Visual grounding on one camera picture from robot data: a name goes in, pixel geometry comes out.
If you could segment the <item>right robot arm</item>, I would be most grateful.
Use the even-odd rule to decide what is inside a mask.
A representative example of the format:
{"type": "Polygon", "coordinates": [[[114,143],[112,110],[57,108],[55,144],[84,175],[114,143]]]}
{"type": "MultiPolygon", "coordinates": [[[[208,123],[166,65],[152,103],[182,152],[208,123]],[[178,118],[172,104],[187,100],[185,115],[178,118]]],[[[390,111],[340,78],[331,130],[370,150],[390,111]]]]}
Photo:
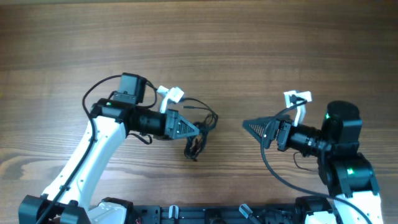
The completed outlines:
{"type": "Polygon", "coordinates": [[[292,97],[273,116],[243,121],[243,128],[260,144],[262,160],[284,185],[304,193],[287,210],[292,223],[382,223],[380,188],[371,163],[359,152],[363,121],[356,105],[332,101],[321,129],[302,124],[307,100],[292,97]],[[318,175],[326,194],[283,179],[271,167],[265,151],[272,142],[277,150],[294,149],[317,159],[318,175]]]}

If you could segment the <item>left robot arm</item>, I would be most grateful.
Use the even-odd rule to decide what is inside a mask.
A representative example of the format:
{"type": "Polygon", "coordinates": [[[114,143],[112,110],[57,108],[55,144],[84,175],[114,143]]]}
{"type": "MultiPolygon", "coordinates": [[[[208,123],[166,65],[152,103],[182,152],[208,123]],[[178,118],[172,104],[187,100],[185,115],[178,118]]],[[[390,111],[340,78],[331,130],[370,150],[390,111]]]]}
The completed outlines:
{"type": "Polygon", "coordinates": [[[162,86],[154,91],[164,96],[158,111],[141,106],[150,82],[139,75],[122,73],[118,90],[85,110],[88,125],[71,158],[39,197],[28,195],[19,206],[20,223],[140,223],[134,204],[127,200],[105,198],[94,209],[91,198],[110,158],[133,134],[161,140],[199,135],[199,129],[178,111],[167,108],[169,100],[183,96],[179,88],[162,86]]]}

